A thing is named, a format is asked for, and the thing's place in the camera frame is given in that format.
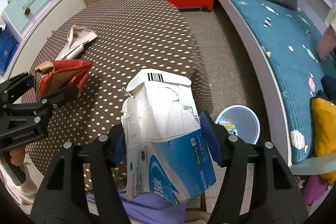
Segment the person's left hand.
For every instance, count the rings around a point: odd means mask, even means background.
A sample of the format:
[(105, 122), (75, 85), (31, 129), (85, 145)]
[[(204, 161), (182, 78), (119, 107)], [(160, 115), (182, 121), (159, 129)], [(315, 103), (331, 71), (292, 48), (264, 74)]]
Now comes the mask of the person's left hand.
[(15, 166), (20, 166), (24, 163), (26, 154), (26, 147), (18, 147), (10, 151), (10, 160), (11, 163)]

